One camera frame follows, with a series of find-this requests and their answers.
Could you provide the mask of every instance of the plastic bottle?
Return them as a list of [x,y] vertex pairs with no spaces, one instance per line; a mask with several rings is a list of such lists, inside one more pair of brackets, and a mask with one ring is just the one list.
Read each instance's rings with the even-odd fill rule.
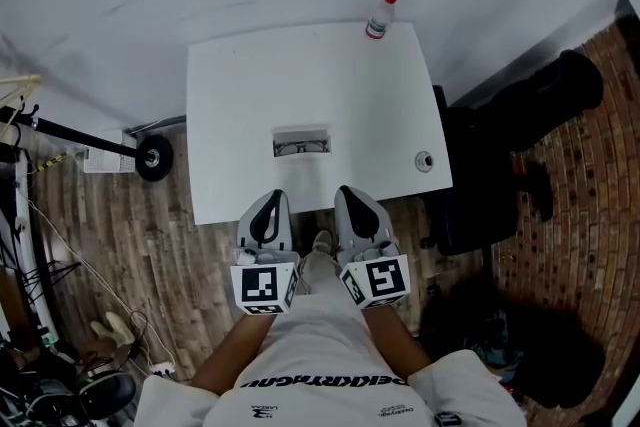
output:
[[367,28],[365,30],[367,36],[373,39],[380,39],[384,36],[391,22],[393,22],[395,3],[396,0],[383,0],[378,4],[373,16],[369,18],[369,22],[367,22]]

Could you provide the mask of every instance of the white box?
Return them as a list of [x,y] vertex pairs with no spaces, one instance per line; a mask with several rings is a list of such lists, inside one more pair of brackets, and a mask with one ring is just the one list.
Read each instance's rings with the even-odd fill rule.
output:
[[233,294],[249,315],[288,313],[298,286],[293,263],[232,265]]
[[360,309],[394,303],[411,292],[407,255],[350,262],[340,280]]
[[[97,137],[122,144],[129,148],[137,147],[135,137],[125,134],[122,130],[108,130]],[[85,173],[133,173],[136,170],[136,160],[126,155],[87,146],[84,154]]]

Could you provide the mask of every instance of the electrical box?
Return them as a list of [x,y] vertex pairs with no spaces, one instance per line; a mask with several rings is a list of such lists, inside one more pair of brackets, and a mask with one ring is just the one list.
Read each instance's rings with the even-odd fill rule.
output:
[[[100,134],[100,138],[116,144],[137,147],[135,137],[125,134],[122,130],[109,130]],[[99,150],[87,146],[84,152],[85,173],[133,173],[136,170],[136,161],[132,157],[126,157],[118,153]]]

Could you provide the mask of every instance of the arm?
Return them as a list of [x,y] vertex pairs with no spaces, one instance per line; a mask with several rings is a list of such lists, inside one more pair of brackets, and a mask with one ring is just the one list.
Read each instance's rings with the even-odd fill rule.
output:
[[233,388],[240,373],[258,354],[275,315],[245,315],[200,366],[191,386],[220,396]]
[[362,313],[391,370],[434,414],[455,415],[468,427],[526,427],[520,408],[474,352],[454,352],[432,363],[391,306]]
[[431,364],[427,353],[413,340],[391,306],[371,308],[362,314],[376,349],[398,377],[407,380],[410,375]]

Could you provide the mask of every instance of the logo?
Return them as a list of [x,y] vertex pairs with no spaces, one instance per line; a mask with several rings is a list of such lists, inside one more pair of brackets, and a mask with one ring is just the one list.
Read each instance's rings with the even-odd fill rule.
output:
[[270,388],[272,386],[293,386],[296,384],[305,384],[307,386],[332,386],[335,388],[362,388],[364,386],[383,386],[385,384],[396,384],[400,386],[408,386],[404,379],[399,377],[391,377],[388,375],[359,375],[359,376],[332,376],[332,375],[297,375],[267,377],[245,383],[241,388]]
[[273,411],[278,409],[278,406],[251,406],[251,409],[254,418],[273,418]]
[[406,407],[404,404],[400,404],[397,406],[383,407],[378,413],[378,416],[384,417],[384,416],[401,415],[402,413],[410,413],[411,411],[413,411],[412,407]]
[[456,425],[462,425],[462,420],[455,413],[443,411],[436,415],[436,423],[438,427],[455,427]]

